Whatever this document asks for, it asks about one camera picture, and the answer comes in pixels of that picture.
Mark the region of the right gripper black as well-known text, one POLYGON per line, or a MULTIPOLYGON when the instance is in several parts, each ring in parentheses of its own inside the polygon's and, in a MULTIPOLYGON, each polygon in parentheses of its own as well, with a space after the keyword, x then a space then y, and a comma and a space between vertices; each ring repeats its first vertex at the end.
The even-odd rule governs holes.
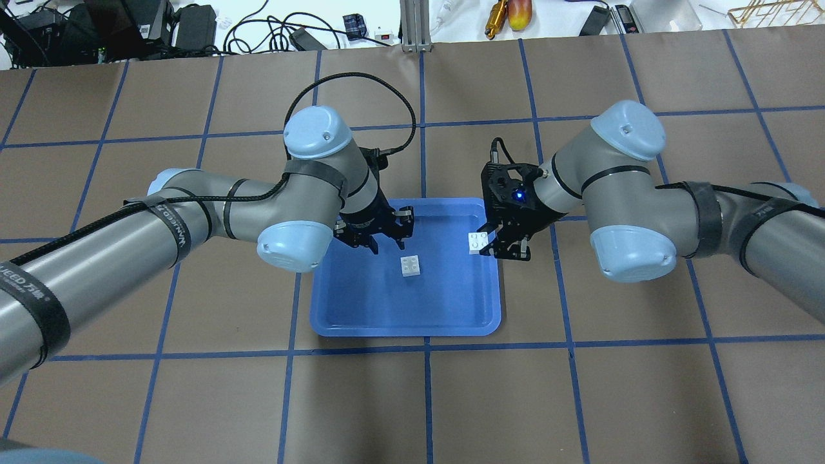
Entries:
POLYGON ((529 240, 548 229, 565 214, 550 209, 534 188, 544 179, 542 170, 527 162, 514 162, 503 138, 493 138, 491 160, 482 170, 482 194, 486 223, 478 234, 493 234, 480 255, 498 260, 528 262, 532 258, 529 240))

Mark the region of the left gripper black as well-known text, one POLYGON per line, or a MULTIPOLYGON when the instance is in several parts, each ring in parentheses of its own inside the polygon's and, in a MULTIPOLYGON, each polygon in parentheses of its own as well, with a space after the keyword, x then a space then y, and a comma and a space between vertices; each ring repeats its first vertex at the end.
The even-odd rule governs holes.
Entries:
POLYGON ((379 193, 366 208, 355 213, 340 214, 336 221, 333 236, 347 246, 371 250, 379 253, 379 246, 374 236, 383 234, 395 241, 399 250, 405 250, 405 240, 414 233, 414 209, 404 206, 394 209, 389 205, 383 193, 379 193))

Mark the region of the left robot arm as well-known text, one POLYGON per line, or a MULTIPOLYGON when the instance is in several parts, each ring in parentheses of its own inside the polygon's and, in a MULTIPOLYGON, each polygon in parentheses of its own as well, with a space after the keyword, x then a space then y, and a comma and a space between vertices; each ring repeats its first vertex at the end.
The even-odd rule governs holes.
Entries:
POLYGON ((333 240, 376 253, 381 234, 405 247, 415 215, 384 196, 384 152, 359 147, 329 106, 292 115, 283 138, 289 158, 275 183, 168 169, 108 217, 2 262, 2 382, 53 358, 211 238, 253 243, 262 261, 292 273, 315 270, 333 240))

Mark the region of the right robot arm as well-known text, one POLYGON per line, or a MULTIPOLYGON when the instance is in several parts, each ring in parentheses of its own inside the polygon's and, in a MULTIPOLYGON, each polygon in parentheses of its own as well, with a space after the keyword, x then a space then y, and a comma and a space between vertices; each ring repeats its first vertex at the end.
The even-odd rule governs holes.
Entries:
POLYGON ((680 258, 728 255, 823 321, 823 210, 810 191, 791 182, 656 185, 648 165, 665 144, 651 109, 625 100, 540 165, 491 155, 480 171, 480 232, 493 238, 481 253, 528 261, 534 234, 584 208, 590 247, 610 281, 651 281, 680 258))

